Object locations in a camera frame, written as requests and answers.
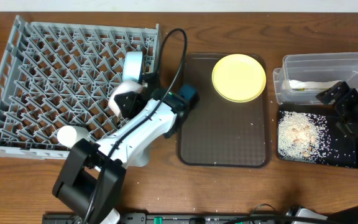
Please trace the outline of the white pink-rimmed bowl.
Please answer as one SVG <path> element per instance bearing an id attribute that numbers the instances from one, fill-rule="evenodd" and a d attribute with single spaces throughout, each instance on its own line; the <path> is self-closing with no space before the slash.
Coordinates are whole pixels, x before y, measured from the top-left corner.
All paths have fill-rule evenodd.
<path id="1" fill-rule="evenodd" d="M 123 81 L 114 89 L 112 95 L 110 96 L 108 101 L 109 108 L 116 116 L 121 115 L 121 110 L 119 109 L 118 103 L 115 101 L 114 97 L 132 91 L 135 93 L 140 93 L 142 89 L 143 86 L 139 83 L 133 82 L 131 80 Z"/>

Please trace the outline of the light blue bowl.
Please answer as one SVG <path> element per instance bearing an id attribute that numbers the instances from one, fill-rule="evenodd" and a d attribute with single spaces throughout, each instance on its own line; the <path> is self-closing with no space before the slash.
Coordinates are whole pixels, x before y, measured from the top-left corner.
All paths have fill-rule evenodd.
<path id="1" fill-rule="evenodd" d="M 128 52 L 124 60 L 122 80 L 133 81 L 140 84 L 142 82 L 142 74 L 143 74 L 143 53 Z"/>

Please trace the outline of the white paper cup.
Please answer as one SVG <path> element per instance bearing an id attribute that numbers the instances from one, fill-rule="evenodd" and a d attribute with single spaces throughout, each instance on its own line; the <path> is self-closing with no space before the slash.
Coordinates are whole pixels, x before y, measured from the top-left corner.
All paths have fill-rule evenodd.
<path id="1" fill-rule="evenodd" d="M 90 141 L 90 136 L 84 127 L 66 125 L 58 130 L 57 139 L 60 144 L 71 149 L 81 139 Z"/>

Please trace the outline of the yellow round plate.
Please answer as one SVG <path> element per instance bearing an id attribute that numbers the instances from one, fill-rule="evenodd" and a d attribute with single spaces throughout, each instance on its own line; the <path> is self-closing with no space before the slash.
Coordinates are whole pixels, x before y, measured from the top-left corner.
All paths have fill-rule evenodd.
<path id="1" fill-rule="evenodd" d="M 219 59 L 213 67 L 211 80 L 220 96 L 235 103 L 256 99 L 267 82 L 261 63 L 244 54 L 231 54 Z"/>

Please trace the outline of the green snack wrapper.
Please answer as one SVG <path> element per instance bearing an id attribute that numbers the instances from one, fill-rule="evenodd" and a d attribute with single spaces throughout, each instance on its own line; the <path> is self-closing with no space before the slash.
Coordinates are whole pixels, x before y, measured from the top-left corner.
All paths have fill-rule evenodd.
<path id="1" fill-rule="evenodd" d="M 308 91 L 309 89 L 307 89 L 307 88 L 294 88 L 292 90 L 293 91 Z"/>

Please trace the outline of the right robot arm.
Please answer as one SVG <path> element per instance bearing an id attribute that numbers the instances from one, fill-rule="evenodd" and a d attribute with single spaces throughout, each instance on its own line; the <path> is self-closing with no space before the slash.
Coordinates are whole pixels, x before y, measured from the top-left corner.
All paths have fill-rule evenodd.
<path id="1" fill-rule="evenodd" d="M 332 103 L 340 117 L 336 126 L 345 135 L 358 138 L 358 91 L 356 89 L 340 81 L 331 88 L 318 93 L 316 98 L 324 105 Z M 358 223 L 358 206 L 331 214 L 327 220 L 336 223 Z"/>

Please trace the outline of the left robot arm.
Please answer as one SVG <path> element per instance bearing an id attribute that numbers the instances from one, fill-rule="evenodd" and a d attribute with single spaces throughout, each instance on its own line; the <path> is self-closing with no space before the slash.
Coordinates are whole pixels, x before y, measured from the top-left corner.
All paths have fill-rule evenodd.
<path id="1" fill-rule="evenodd" d="M 170 138 L 199 100 L 196 89 L 154 90 L 142 111 L 112 135 L 95 143 L 84 138 L 71 147 L 53 186 L 53 195 L 82 223 L 117 223 L 114 209 L 129 166 L 146 164 L 147 147 L 159 136 Z"/>

